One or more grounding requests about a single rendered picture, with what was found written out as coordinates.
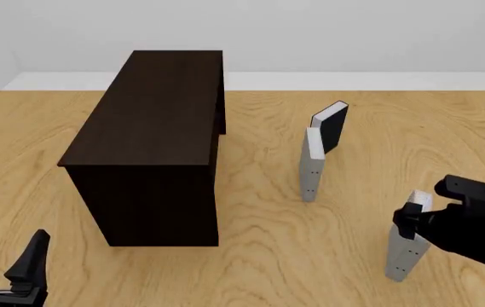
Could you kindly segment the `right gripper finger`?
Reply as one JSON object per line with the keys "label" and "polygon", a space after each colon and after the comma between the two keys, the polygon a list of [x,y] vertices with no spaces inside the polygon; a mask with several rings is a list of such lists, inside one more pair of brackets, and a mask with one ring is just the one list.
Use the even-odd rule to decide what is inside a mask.
{"label": "right gripper finger", "polygon": [[414,240],[420,214],[422,214],[422,206],[413,202],[407,202],[401,209],[394,212],[393,223],[398,228],[400,237]]}

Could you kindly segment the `grey book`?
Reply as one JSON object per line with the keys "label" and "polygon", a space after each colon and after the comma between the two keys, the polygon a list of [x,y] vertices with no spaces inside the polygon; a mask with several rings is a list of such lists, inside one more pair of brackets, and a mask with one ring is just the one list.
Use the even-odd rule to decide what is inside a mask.
{"label": "grey book", "polygon": [[299,166],[299,184],[303,201],[315,201],[325,160],[320,129],[307,127]]}
{"label": "grey book", "polygon": [[389,232],[385,275],[392,281],[401,282],[425,255],[430,243],[420,235],[408,240],[399,235],[399,227],[392,225]]}

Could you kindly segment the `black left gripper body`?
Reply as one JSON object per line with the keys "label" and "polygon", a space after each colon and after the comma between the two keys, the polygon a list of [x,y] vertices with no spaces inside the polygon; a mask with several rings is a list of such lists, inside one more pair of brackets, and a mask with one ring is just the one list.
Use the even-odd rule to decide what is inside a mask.
{"label": "black left gripper body", "polygon": [[12,282],[10,289],[0,289],[0,307],[43,307],[48,296],[48,283]]}

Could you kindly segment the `dark brown wooden cabinet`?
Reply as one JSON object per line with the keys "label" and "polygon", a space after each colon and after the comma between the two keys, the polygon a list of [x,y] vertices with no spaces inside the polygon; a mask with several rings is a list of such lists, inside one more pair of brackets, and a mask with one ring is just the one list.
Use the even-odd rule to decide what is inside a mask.
{"label": "dark brown wooden cabinet", "polygon": [[217,246],[222,52],[136,50],[58,165],[110,246]]}

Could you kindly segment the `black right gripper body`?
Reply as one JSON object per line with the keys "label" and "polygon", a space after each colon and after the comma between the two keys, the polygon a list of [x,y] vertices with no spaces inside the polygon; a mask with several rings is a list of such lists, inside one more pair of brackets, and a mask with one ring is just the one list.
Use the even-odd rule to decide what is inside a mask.
{"label": "black right gripper body", "polygon": [[447,246],[450,242],[450,211],[427,211],[418,214],[415,231],[435,246]]}

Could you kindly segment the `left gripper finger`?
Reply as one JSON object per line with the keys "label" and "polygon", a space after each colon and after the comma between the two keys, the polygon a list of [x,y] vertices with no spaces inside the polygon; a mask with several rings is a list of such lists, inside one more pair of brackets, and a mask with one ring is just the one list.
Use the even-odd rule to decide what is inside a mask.
{"label": "left gripper finger", "polygon": [[15,261],[4,277],[10,281],[12,292],[30,292],[33,288],[47,290],[46,258],[50,235],[38,229],[23,253]]}

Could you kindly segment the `black book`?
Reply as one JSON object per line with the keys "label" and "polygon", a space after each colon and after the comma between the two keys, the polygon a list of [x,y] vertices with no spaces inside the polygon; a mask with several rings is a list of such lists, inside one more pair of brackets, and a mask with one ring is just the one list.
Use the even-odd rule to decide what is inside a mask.
{"label": "black book", "polygon": [[336,101],[329,107],[322,109],[313,115],[310,127],[320,129],[324,152],[327,154],[337,147],[344,122],[349,109],[349,104],[344,101]]}

